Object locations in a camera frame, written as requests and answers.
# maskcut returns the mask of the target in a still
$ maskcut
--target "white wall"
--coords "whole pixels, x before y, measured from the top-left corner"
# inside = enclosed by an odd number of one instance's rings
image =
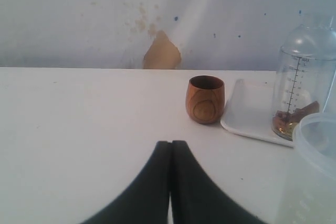
[[[0,66],[140,68],[148,29],[162,29],[182,54],[180,68],[272,70],[299,10],[336,15],[335,3],[0,0]]]

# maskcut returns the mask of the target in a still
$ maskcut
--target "white tray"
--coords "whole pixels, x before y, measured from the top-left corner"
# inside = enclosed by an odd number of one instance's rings
[[[223,128],[231,133],[293,147],[293,142],[279,137],[271,129],[273,83],[236,81],[221,118]]]

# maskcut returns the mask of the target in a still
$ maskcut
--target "black object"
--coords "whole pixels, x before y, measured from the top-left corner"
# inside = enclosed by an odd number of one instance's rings
[[[130,186],[82,224],[167,224],[172,144],[156,147]]]
[[[174,224],[264,224],[221,191],[185,141],[174,141],[171,164]]]

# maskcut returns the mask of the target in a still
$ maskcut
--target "white table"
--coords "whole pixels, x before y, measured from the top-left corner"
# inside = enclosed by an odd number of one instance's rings
[[[268,71],[0,68],[0,223],[74,224],[115,199],[157,141],[185,140],[211,179],[273,223],[291,148],[199,125],[190,77],[274,81]]]

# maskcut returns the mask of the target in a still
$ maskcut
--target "wooden cup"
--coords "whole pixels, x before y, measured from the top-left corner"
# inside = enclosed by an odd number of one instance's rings
[[[214,123],[224,112],[224,82],[213,76],[189,80],[185,106],[189,117],[201,124]]]

